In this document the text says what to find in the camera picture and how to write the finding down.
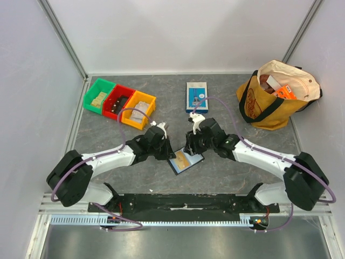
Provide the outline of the black card holder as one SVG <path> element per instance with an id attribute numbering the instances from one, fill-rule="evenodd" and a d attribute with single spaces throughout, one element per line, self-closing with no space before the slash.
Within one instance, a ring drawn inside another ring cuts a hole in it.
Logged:
<path id="1" fill-rule="evenodd" d="M 169 159 L 168 164 L 175 175 L 180 175 L 205 159 L 201 154 L 189 155 L 184 151 L 184 148 L 178 149 L 174 154 L 176 157 Z"/>

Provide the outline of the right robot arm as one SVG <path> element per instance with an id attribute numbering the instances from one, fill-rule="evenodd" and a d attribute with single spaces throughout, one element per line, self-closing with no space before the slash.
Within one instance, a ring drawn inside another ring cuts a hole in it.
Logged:
<path id="1" fill-rule="evenodd" d="M 256 146 L 236 134 L 226 134 L 214 118 L 201 114 L 190 114 L 189 121 L 192 130 L 186 133 L 184 148 L 189 155 L 211 149 L 221 158 L 256 166 L 280 179 L 273 184 L 259 183 L 251 190 L 247 206 L 252 212 L 285 202 L 311 211 L 329 185 L 322 169 L 308 153 L 292 155 Z"/>

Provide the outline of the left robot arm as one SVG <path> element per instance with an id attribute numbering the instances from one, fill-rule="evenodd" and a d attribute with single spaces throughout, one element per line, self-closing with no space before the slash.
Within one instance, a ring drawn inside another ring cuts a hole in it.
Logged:
<path id="1" fill-rule="evenodd" d="M 92 180 L 113 169 L 142 163 L 150 156 L 158 161 L 175 158 L 166 128 L 164 122 L 153 122 L 145 134 L 116 148 L 91 154 L 67 152 L 46 178 L 52 189 L 51 200 L 64 207 L 95 201 L 105 211 L 115 211 L 119 205 L 115 190 L 108 183 L 96 184 Z"/>

